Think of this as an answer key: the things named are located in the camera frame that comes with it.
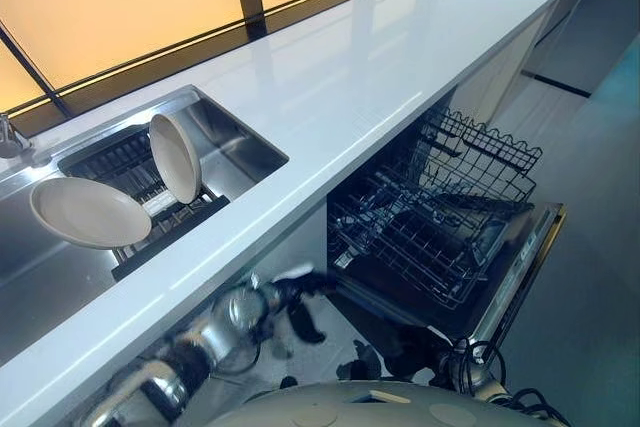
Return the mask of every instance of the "tiled floor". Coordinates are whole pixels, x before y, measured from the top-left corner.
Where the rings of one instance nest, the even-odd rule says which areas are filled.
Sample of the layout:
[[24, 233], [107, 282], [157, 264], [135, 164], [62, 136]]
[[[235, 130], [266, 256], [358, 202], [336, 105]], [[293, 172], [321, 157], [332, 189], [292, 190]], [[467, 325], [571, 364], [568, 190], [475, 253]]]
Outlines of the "tiled floor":
[[538, 200], [568, 217], [503, 350], [581, 427], [640, 425], [640, 39], [588, 100], [536, 81], [495, 126], [541, 146]]

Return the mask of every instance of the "black wire basket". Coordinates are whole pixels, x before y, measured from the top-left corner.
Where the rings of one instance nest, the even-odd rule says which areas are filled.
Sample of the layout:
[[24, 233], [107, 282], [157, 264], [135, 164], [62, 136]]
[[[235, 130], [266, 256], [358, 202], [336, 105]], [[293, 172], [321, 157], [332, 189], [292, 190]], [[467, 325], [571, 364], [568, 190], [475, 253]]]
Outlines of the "black wire basket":
[[459, 112], [430, 109], [332, 192], [330, 259], [345, 267], [375, 256], [454, 309], [486, 278], [510, 220], [532, 207], [527, 174], [541, 155]]

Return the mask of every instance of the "dish rack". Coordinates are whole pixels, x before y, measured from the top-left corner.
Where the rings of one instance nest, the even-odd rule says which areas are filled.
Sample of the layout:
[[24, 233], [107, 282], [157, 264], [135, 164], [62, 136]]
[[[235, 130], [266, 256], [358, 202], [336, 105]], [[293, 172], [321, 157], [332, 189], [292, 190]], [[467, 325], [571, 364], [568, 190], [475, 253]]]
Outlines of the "dish rack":
[[329, 196], [329, 258], [384, 262], [455, 309], [486, 280], [510, 220], [531, 209], [542, 150], [434, 107]]
[[[101, 182], [126, 193], [140, 204], [168, 192], [153, 160], [148, 126], [128, 127], [63, 159], [59, 167], [68, 177]], [[111, 250], [118, 264], [111, 271], [114, 279], [122, 280], [227, 204], [226, 197], [216, 197], [203, 188], [191, 203], [175, 202], [156, 213], [151, 219], [151, 232], [145, 239]]]

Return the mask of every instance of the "dishwasher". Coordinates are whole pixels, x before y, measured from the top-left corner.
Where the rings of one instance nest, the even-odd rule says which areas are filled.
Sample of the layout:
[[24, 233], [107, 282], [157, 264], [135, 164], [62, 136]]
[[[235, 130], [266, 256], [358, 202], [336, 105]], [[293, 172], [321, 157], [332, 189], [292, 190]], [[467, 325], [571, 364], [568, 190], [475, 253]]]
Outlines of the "dishwasher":
[[[71, 414], [73, 425], [132, 425], [127, 419], [150, 411], [153, 425], [191, 425], [183, 415], [190, 401], [211, 397], [206, 383], [217, 375], [250, 372], [261, 343], [274, 335], [275, 316], [288, 315], [291, 337], [308, 345], [325, 341], [306, 307], [316, 294], [329, 299], [395, 378], [411, 379], [424, 367], [424, 355], [413, 354], [425, 345], [434, 352], [453, 339], [498, 346], [564, 208], [530, 202], [540, 149], [451, 112], [451, 97], [426, 110], [278, 245], [83, 402]], [[435, 372], [434, 359], [426, 364]], [[447, 385], [437, 378], [430, 384], [455, 390], [446, 377]]]
[[530, 202], [542, 150], [451, 112], [452, 94], [327, 199], [331, 300], [389, 357], [407, 326], [500, 345], [565, 217]]

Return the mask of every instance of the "kitchen counter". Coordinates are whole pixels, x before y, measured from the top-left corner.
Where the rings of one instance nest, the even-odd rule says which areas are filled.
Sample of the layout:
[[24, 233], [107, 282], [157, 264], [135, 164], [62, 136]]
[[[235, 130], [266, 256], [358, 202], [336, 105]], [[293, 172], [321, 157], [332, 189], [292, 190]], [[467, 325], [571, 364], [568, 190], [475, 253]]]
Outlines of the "kitchen counter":
[[352, 0], [39, 136], [192, 84], [290, 160], [0, 368], [0, 426], [59, 420], [553, 1]]

